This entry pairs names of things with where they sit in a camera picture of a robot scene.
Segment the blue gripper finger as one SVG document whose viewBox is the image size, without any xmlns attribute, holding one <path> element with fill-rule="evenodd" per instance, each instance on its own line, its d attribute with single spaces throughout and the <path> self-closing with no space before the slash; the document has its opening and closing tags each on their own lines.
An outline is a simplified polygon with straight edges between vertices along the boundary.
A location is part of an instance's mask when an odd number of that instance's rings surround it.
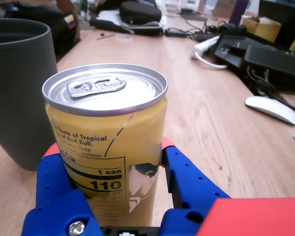
<svg viewBox="0 0 295 236">
<path fill-rule="evenodd" d="M 79 188 L 73 187 L 56 144 L 37 169 L 36 205 L 25 217 L 23 236 L 101 236 L 102 230 Z"/>
<path fill-rule="evenodd" d="M 165 168 L 173 209 L 165 212 L 161 236 L 195 236 L 218 198 L 229 198 L 171 141 L 162 141 L 161 166 Z"/>
</svg>

